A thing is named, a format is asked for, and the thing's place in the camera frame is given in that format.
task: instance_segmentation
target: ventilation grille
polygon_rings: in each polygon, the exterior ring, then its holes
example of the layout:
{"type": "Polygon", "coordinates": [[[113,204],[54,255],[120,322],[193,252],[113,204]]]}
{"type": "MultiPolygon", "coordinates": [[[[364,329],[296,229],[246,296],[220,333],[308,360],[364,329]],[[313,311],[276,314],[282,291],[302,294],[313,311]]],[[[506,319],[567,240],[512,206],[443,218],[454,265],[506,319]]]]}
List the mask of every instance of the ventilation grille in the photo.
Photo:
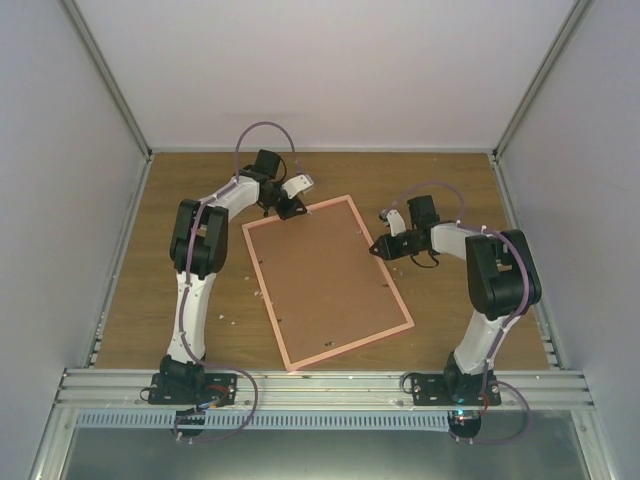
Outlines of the ventilation grille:
{"type": "MultiPolygon", "coordinates": [[[[181,428],[233,429],[246,412],[215,410],[205,415],[204,426],[181,428]]],[[[84,410],[79,428],[171,428],[172,410],[84,410]]],[[[449,429],[446,412],[257,412],[247,429],[253,430],[431,430],[449,429]]]]}

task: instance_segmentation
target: robotic arm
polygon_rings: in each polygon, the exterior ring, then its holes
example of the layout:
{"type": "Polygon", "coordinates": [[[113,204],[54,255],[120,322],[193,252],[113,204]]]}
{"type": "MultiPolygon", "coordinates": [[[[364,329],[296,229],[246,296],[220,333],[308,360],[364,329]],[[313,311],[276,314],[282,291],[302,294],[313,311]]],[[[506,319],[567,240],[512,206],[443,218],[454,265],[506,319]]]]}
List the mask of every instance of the robotic arm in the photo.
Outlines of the robotic arm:
{"type": "Polygon", "coordinates": [[[160,373],[153,377],[149,403],[198,404],[208,400],[208,395],[203,390],[205,387],[215,386],[211,383],[215,379],[208,381],[206,376],[211,374],[205,374],[202,366],[194,365],[185,350],[180,316],[182,315],[184,337],[189,349],[195,357],[204,360],[207,305],[213,282],[227,258],[229,221],[254,204],[264,210],[265,217],[270,208],[274,208],[283,220],[307,213],[299,194],[311,190],[313,180],[305,174],[286,181],[284,177],[275,180],[280,163],[282,158],[276,153],[260,150],[253,165],[241,169],[237,177],[233,177],[212,195],[180,203],[169,251],[178,282],[173,336],[167,355],[160,364],[160,373]],[[194,225],[196,212],[203,203],[208,205],[204,208],[198,225],[194,225]],[[189,252],[193,228],[203,234],[195,237],[193,250],[189,252]],[[189,256],[190,284],[187,284],[186,266],[189,256]]]}
{"type": "MultiPolygon", "coordinates": [[[[474,307],[471,322],[439,379],[443,382],[442,391],[421,398],[435,398],[440,405],[476,405],[486,382],[494,378],[494,359],[506,334],[530,305],[540,301],[542,289],[531,252],[520,230],[492,234],[440,222],[431,196],[416,197],[407,203],[411,229],[406,228],[396,210],[382,214],[391,232],[379,237],[370,253],[383,260],[394,260],[427,251],[432,258],[449,254],[466,261],[469,296],[474,307]],[[522,273],[513,253],[498,235],[515,247],[529,280],[526,308],[516,316],[513,314],[524,295],[522,273]]],[[[493,395],[490,401],[499,404],[499,396],[493,395]]]]}

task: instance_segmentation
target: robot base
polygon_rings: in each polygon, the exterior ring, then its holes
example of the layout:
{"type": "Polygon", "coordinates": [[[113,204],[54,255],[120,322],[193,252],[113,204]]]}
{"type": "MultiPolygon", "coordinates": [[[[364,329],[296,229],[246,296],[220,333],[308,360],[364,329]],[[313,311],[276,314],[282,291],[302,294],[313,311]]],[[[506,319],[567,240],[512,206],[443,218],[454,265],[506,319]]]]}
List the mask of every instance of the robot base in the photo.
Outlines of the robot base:
{"type": "Polygon", "coordinates": [[[233,405],[238,376],[231,373],[205,373],[202,365],[181,363],[165,355],[160,373],[153,375],[148,390],[151,405],[233,405]]]}
{"type": "MultiPolygon", "coordinates": [[[[482,389],[482,374],[464,374],[458,368],[453,353],[441,374],[412,373],[411,395],[416,406],[498,406],[502,403],[500,391],[493,392],[492,388],[485,389],[485,396],[480,394],[482,389]]],[[[487,372],[487,383],[496,380],[493,370],[487,372]]]]}

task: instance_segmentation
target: white wall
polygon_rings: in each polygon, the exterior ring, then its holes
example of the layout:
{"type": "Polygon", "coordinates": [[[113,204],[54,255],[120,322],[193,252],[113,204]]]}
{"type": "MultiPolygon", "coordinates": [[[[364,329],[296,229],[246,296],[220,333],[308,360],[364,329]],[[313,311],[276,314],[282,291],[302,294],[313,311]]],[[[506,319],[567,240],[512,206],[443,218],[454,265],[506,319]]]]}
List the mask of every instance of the white wall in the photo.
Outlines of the white wall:
{"type": "Polygon", "coordinates": [[[0,476],[22,479],[83,362],[142,157],[58,2],[3,2],[0,30],[0,476]]]}
{"type": "Polygon", "coordinates": [[[495,146],[572,0],[79,0],[155,149],[495,146]],[[257,130],[247,145],[286,145],[257,130]]]}
{"type": "Polygon", "coordinates": [[[597,1],[503,159],[625,479],[640,470],[639,24],[636,0],[597,1]]]}

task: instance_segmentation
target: wooden floor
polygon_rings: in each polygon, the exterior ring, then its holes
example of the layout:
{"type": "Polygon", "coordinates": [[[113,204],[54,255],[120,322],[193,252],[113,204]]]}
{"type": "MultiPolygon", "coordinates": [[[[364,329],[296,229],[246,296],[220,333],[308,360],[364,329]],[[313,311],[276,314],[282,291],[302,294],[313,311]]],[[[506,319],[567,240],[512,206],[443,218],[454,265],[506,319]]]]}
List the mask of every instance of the wooden floor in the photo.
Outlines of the wooden floor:
{"type": "MultiPolygon", "coordinates": [[[[290,162],[289,155],[283,155],[290,162]]],[[[242,165],[255,154],[243,154],[242,165]]],[[[474,154],[300,154],[300,165],[315,188],[306,204],[350,194],[372,237],[385,232],[380,210],[417,182],[456,185],[467,200],[465,223],[507,227],[493,173],[485,155],[474,154]]],[[[224,185],[233,172],[231,154],[157,155],[140,204],[110,315],[99,368],[157,369],[173,330],[176,279],[169,242],[176,210],[184,198],[198,199],[224,185]]],[[[457,197],[433,194],[441,218],[453,219],[457,197]]],[[[406,204],[400,212],[408,220],[406,204]]],[[[282,369],[266,308],[254,293],[258,281],[241,225],[261,218],[249,208],[231,223],[229,254],[209,302],[207,360],[253,369],[282,369]]],[[[461,341],[472,312],[464,262],[441,257],[437,269],[424,270],[404,258],[387,264],[416,326],[394,337],[324,360],[312,369],[439,370],[461,341]]],[[[496,359],[502,370],[548,368],[533,313],[517,324],[496,359]]]]}

